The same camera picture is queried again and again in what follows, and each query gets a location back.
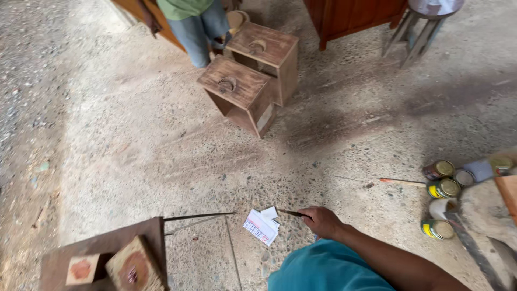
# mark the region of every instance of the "paint stain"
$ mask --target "paint stain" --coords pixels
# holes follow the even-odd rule
[[[92,270],[92,265],[88,262],[87,259],[79,261],[70,267],[70,272],[72,272],[73,277],[76,280],[82,280],[88,277]]]

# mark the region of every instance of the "paper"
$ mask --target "paper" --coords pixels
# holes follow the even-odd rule
[[[277,209],[274,206],[262,210],[260,214],[262,214],[262,217],[265,219],[275,219],[278,217]]]
[[[250,214],[248,214],[243,227],[267,246],[270,246],[278,235],[278,227],[280,224],[272,219],[277,217],[278,214],[274,207],[268,208],[262,212],[252,209]]]

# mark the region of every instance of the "pebble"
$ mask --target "pebble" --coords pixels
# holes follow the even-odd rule
[[[43,172],[43,171],[46,171],[48,170],[50,167],[50,164],[49,162],[43,162],[37,169],[36,169],[36,172]]]

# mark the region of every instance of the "wooden cabinet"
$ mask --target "wooden cabinet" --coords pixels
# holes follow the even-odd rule
[[[391,22],[396,28],[407,0],[304,0],[320,36],[320,50],[327,41]]]

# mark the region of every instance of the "green shirt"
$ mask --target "green shirt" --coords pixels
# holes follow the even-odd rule
[[[165,18],[183,20],[191,16],[199,16],[205,12],[213,0],[157,0]]]

